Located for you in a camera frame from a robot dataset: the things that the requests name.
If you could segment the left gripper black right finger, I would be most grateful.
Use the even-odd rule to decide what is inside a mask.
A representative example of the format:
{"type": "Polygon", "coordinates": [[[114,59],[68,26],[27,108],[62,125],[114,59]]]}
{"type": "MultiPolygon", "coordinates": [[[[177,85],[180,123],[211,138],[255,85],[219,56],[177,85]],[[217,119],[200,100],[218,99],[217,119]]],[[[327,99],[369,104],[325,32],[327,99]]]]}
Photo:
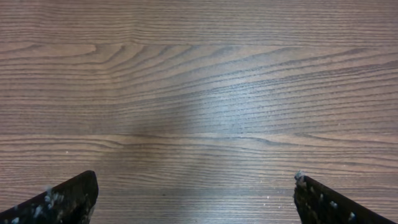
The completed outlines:
{"type": "Polygon", "coordinates": [[[395,224],[299,171],[294,204],[302,224],[395,224]]]}

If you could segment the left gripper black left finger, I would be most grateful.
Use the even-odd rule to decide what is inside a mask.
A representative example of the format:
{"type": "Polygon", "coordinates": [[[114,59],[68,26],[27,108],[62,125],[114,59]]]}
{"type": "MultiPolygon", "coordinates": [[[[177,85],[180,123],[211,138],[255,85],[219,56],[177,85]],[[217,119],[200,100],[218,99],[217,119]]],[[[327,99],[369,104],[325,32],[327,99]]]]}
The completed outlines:
{"type": "Polygon", "coordinates": [[[1,224],[89,224],[99,188],[87,170],[1,212],[1,224]]]}

